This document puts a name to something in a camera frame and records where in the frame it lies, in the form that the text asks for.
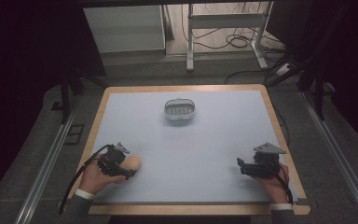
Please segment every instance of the table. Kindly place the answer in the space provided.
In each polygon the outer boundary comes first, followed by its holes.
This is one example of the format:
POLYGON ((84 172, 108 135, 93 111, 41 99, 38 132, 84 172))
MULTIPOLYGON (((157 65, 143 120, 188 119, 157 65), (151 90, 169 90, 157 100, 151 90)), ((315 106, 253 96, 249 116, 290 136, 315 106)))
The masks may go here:
MULTIPOLYGON (((282 130, 280 128, 279 122, 274 114, 271 101, 269 99, 268 93, 264 86, 262 85, 211 85, 211 86, 150 86, 150 87, 112 87, 106 89, 103 99, 101 101, 99 110, 97 112, 96 118, 94 120, 92 129, 89 134, 88 142, 85 146, 83 156, 79 163, 79 167, 83 162, 89 158, 90 153, 94 147, 96 141, 96 136, 99 131, 100 126, 102 125, 103 114, 106 109, 106 104, 108 102, 110 93, 129 93, 129 92, 173 92, 173 91, 260 91, 263 98, 264 104, 268 111, 268 116, 270 118, 273 132, 275 132, 278 139, 279 147, 285 150, 287 153, 284 154, 284 160, 286 165, 289 166, 289 175, 290 179, 293 181, 294 190, 298 199, 301 199, 301 202, 306 201, 307 197, 302 188, 301 182, 299 180, 298 174, 296 172, 296 167, 293 163, 293 160, 290 156, 290 152, 285 143, 282 130)), ((79 179, 75 183, 72 192, 72 195, 76 188, 78 187, 79 179)), ((308 205, 295 204, 294 205, 295 214, 297 215, 306 215, 310 211, 308 205)), ((238 216, 238 215, 266 215, 269 214, 269 204, 253 204, 253 203, 165 203, 165 204, 156 204, 156 203, 112 203, 112 204, 94 204, 89 210, 91 214, 95 215, 130 215, 130 216, 139 216, 139 215, 226 215, 226 216, 238 216)))

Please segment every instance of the gray floor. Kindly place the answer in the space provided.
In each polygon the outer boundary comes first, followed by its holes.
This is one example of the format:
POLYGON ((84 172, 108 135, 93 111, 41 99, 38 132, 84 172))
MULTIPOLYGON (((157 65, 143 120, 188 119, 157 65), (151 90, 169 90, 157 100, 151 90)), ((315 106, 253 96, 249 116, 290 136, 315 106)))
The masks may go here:
MULTIPOLYGON (((151 62, 150 58, 138 58, 131 63, 114 65, 109 65, 109 58, 103 60, 106 62, 107 77, 101 77, 101 80, 112 86, 224 84, 231 73, 258 69, 253 54, 198 55, 193 73, 186 72, 184 57, 164 57, 156 62, 151 62)), ((263 73, 250 72, 237 74, 227 83, 262 83, 263 79, 263 73)), ((297 92, 296 79, 293 77, 271 88, 270 98, 288 126, 289 133, 283 127, 282 130, 286 136, 290 136, 289 148, 311 206, 308 215, 299 217, 300 223, 358 223, 358 203, 297 92)), ((58 204, 76 172, 103 95, 103 89, 99 86, 86 79, 83 83, 86 91, 81 96, 73 121, 74 125, 84 125, 83 134, 77 145, 62 147, 31 223, 51 223, 58 215, 58 204)), ((34 128, 0 183, 0 223, 13 223, 19 214, 40 165, 61 127, 61 112, 50 110, 54 102, 60 100, 59 88, 46 93, 34 128)), ((324 115, 325 122, 358 176, 358 134, 339 115, 328 97, 324 98, 324 115)), ((74 139, 67 137, 65 141, 72 143, 74 139)), ((91 223, 105 223, 108 219, 93 216, 90 220, 91 223)), ((268 216, 252 217, 252 223, 270 223, 270 220, 268 216)))

